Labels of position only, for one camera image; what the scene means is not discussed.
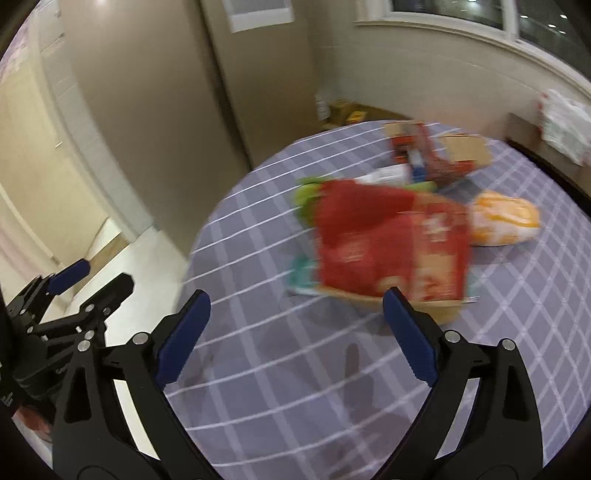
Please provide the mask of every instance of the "metal screw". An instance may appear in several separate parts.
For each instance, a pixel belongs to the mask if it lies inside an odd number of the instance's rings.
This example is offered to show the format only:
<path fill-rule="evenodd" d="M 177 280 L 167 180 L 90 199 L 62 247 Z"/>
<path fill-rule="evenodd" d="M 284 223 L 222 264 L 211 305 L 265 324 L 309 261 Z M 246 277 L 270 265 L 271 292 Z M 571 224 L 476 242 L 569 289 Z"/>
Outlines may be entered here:
<path fill-rule="evenodd" d="M 455 330 L 448 330 L 445 332 L 445 340 L 450 343 L 458 343 L 462 337 Z"/>
<path fill-rule="evenodd" d="M 505 350 L 509 350 L 509 351 L 515 350 L 515 342 L 513 340 L 509 340 L 508 338 L 504 339 L 501 342 L 501 345 L 503 346 L 503 348 Z"/>
<path fill-rule="evenodd" d="M 86 352 L 90 348 L 90 342 L 88 340 L 82 340 L 78 344 L 78 351 L 79 352 Z"/>
<path fill-rule="evenodd" d="M 134 335 L 134 337 L 131 339 L 131 341 L 133 343 L 135 343 L 136 345 L 143 345 L 145 342 L 148 341 L 148 338 L 149 337 L 148 337 L 147 333 L 139 332 Z"/>

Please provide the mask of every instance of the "window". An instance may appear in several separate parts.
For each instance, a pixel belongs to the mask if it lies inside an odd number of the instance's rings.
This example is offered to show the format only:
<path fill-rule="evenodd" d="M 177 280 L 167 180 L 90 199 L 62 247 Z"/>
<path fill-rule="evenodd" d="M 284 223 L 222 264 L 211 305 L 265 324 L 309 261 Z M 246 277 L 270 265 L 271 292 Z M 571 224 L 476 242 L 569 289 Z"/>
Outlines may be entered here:
<path fill-rule="evenodd" d="M 591 79 L 591 54 L 553 0 L 517 0 L 519 36 Z"/>
<path fill-rule="evenodd" d="M 417 12 L 463 18 L 503 29 L 501 0 L 389 0 L 392 12 Z"/>
<path fill-rule="evenodd" d="M 554 0 L 385 0 L 385 5 L 389 17 L 400 16 L 400 12 L 434 14 L 504 30 L 505 44 L 525 50 L 524 44 L 516 41 L 524 40 L 591 79 L 591 54 Z"/>

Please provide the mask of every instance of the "white plastic bag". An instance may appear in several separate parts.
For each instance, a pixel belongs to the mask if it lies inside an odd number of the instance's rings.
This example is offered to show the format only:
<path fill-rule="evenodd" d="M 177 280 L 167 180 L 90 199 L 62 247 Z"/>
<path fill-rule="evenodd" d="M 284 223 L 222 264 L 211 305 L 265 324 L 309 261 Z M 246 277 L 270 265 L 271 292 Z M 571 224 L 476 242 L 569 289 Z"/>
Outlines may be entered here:
<path fill-rule="evenodd" d="M 548 90 L 541 112 L 542 139 L 577 165 L 591 164 L 591 109 Z"/>

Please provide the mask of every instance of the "orange and white package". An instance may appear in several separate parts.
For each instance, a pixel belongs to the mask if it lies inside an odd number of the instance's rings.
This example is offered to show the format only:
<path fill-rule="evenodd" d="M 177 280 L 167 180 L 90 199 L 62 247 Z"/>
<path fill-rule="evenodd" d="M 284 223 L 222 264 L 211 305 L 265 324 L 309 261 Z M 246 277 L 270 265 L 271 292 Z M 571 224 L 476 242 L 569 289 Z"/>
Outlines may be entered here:
<path fill-rule="evenodd" d="M 526 242 L 540 232 L 540 212 L 527 200 L 485 190 L 469 205 L 470 243 L 497 247 Z"/>

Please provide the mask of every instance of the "blue gripper pad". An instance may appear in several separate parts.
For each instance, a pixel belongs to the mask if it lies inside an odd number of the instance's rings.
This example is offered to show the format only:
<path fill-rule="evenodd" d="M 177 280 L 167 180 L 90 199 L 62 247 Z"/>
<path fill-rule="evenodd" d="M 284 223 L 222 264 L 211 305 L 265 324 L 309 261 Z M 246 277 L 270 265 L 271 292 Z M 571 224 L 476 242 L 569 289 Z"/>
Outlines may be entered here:
<path fill-rule="evenodd" d="M 160 388 L 177 381 L 209 321 L 211 309 L 209 295 L 201 292 L 158 351 L 158 371 L 154 379 Z"/>
<path fill-rule="evenodd" d="M 68 288 L 72 288 L 90 273 L 90 263 L 83 258 L 51 277 L 47 291 L 51 295 L 61 295 Z"/>
<path fill-rule="evenodd" d="M 432 387 L 437 381 L 437 354 L 393 291 L 384 294 L 384 316 L 414 376 Z"/>

